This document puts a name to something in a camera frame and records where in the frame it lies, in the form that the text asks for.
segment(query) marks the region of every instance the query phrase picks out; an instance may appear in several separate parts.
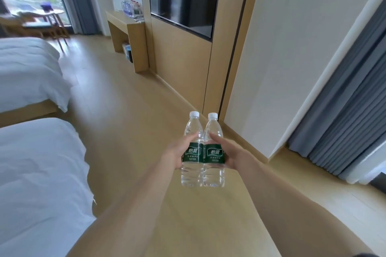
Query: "bed frame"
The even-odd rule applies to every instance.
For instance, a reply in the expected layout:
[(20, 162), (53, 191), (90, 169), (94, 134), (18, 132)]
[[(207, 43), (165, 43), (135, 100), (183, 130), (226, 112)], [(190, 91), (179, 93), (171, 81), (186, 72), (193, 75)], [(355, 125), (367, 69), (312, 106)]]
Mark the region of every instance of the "bed frame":
[(49, 114), (56, 113), (58, 110), (59, 108), (53, 101), (45, 100), (15, 110), (2, 112), (0, 113), (0, 128), (32, 119), (49, 117)]

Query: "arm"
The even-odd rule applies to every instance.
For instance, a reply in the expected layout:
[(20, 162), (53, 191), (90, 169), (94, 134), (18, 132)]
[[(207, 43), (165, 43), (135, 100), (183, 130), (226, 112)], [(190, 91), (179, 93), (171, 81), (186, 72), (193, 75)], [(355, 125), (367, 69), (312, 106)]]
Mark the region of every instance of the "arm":
[(237, 170), (283, 257), (352, 257), (371, 250), (340, 220), (275, 175), (237, 143), (210, 134)]
[(150, 241), (173, 171), (197, 134), (170, 144), (131, 191), (113, 203), (83, 233), (67, 257), (142, 256)]

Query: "bottle label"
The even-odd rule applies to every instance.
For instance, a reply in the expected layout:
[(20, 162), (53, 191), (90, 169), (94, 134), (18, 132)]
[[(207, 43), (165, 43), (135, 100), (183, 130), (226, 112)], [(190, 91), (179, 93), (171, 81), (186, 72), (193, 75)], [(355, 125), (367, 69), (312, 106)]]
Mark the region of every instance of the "bottle label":
[(204, 164), (224, 164), (224, 152), (221, 144), (204, 145)]
[(203, 162), (203, 148), (202, 143), (190, 143), (182, 155), (182, 162)]

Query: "white bed sheet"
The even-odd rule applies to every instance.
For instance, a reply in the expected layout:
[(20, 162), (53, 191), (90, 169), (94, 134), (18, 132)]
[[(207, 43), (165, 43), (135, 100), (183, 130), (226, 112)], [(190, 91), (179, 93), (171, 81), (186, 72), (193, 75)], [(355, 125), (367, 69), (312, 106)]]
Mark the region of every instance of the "white bed sheet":
[(85, 147), (45, 118), (0, 128), (0, 256), (65, 256), (95, 220)]
[(71, 85), (59, 52), (39, 38), (0, 39), (0, 113), (50, 99), (67, 111)]

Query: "wooden floor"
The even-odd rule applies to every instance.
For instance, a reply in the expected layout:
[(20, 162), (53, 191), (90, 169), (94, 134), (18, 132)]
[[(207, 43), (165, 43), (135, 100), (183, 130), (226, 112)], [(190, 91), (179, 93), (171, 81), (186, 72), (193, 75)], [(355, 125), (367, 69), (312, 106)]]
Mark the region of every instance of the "wooden floor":
[[(88, 182), (100, 215), (182, 135), (191, 107), (153, 74), (135, 74), (123, 54), (101, 36), (71, 38), (60, 60), (71, 89), (69, 111), (87, 148)], [(386, 257), (386, 197), (369, 186), (348, 185), (283, 150), (269, 165), (326, 207)], [(279, 256), (234, 171), (224, 188), (185, 188), (175, 172), (146, 256)]]

